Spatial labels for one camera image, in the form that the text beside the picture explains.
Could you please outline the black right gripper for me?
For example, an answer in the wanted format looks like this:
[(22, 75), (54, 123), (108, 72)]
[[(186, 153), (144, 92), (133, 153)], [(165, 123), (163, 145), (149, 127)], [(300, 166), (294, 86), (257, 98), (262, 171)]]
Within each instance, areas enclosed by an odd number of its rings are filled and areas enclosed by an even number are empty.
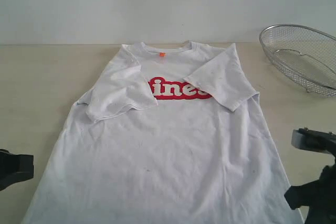
[(284, 197), (292, 210), (309, 207), (305, 223), (335, 223), (335, 165), (325, 166), (315, 181), (291, 186)]

